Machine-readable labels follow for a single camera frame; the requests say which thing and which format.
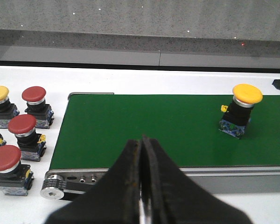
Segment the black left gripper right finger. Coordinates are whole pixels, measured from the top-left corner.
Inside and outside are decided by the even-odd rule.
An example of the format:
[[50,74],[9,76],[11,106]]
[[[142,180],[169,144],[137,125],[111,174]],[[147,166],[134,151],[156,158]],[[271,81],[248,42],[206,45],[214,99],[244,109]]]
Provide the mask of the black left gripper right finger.
[[152,224],[250,224],[241,210],[224,203],[188,178],[156,139],[141,141],[141,182]]

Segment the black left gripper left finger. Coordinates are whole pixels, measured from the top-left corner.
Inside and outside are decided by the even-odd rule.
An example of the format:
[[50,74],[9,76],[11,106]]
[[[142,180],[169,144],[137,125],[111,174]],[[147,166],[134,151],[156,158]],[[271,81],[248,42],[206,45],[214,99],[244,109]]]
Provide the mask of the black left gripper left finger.
[[47,224],[138,224],[140,144],[129,140],[108,172],[85,194],[54,211]]

